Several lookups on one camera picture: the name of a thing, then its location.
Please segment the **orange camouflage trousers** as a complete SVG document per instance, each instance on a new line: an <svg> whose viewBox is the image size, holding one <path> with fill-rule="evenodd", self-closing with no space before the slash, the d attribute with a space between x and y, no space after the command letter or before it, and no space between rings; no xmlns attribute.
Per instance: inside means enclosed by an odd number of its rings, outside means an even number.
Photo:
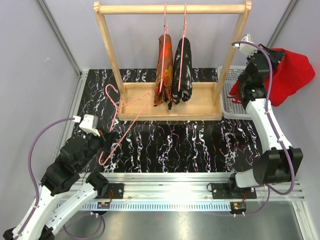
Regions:
<svg viewBox="0 0 320 240"><path fill-rule="evenodd" d="M173 51L172 51L172 40L169 34L166 34L165 39L165 54L164 54L164 79L162 85L162 91L160 92L161 83L161 68L162 68L162 55L163 55L163 39L162 34L158 39L158 60L156 65L156 80L153 104L159 106L163 103L168 103L168 109L172 109L173 104Z"/></svg>

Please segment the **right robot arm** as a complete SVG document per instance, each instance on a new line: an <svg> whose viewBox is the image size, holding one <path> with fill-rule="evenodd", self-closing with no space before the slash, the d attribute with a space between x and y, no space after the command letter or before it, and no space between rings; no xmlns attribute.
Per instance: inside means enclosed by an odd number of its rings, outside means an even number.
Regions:
<svg viewBox="0 0 320 240"><path fill-rule="evenodd" d="M250 170L230 175L227 193L239 198L245 189L267 186L279 195L288 195L294 189L303 152L294 148L282 132L271 106L272 87L265 86L266 78L270 84L273 82L273 70L286 53L250 41L236 41L231 45L247 56L246 67L238 77L238 96L255 125L262 155Z"/></svg>

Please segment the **aluminium mounting rail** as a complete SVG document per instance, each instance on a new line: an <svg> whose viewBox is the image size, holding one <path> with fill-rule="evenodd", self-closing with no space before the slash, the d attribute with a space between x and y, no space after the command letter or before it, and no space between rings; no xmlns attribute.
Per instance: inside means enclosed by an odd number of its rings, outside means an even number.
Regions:
<svg viewBox="0 0 320 240"><path fill-rule="evenodd" d="M106 173L102 175L109 183L123 183L123 200L129 202L205 202L214 201L207 190L209 183L225 183L230 177L228 172L196 173ZM67 200L82 186L79 179L62 200ZM288 195L270 192L271 201L304 201L302 186L295 182L293 191Z"/></svg>

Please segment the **red trousers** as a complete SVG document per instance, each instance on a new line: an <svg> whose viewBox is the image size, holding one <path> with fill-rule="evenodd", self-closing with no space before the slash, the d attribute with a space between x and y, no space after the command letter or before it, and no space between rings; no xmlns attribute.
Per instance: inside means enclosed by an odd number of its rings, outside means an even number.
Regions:
<svg viewBox="0 0 320 240"><path fill-rule="evenodd" d="M262 59L262 52L258 50L252 57L247 57L245 69L228 93L233 103L247 106L249 101L266 99L275 107L280 106L289 96L309 84L316 72L307 56L289 51L284 48L271 48L284 50L281 64L273 72L269 58L269 72L258 72L257 64Z"/></svg>

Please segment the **wooden clothes rack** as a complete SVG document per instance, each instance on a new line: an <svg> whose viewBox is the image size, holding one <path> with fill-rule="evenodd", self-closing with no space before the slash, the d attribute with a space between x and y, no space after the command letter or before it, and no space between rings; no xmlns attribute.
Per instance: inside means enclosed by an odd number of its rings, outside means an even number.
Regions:
<svg viewBox="0 0 320 240"><path fill-rule="evenodd" d="M237 14L232 41L240 40L245 29L252 2L243 4L203 4L203 5L101 5L94 2L93 9L102 39L120 93L118 117L121 121L219 121L222 119L220 94L228 71L235 56L235 48L228 48L217 82L196 82L191 100L177 107L162 103L157 105L143 98L151 96L153 90L163 90L154 82L125 83L121 77L118 61L108 30L106 15L168 15L168 14Z"/></svg>

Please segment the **black white patterned trousers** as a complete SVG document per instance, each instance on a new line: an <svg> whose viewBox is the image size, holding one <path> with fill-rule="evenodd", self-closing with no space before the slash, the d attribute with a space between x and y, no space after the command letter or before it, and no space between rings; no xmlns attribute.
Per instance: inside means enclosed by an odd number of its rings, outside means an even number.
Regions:
<svg viewBox="0 0 320 240"><path fill-rule="evenodd" d="M172 97L175 105L187 102L193 91L192 51L188 38L180 39L173 62Z"/></svg>

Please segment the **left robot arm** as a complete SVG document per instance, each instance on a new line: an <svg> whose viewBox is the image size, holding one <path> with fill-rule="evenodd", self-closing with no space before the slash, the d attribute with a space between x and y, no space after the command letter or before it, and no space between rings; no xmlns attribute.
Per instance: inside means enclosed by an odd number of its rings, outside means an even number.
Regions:
<svg viewBox="0 0 320 240"><path fill-rule="evenodd" d="M60 207L57 203L80 179L80 173L101 151L109 150L115 132L88 139L71 137L60 149L55 161L47 167L40 181L39 193L16 227L6 230L6 240L53 240L66 222L88 201L102 199L109 193L109 181L99 172L92 172L82 187Z"/></svg>

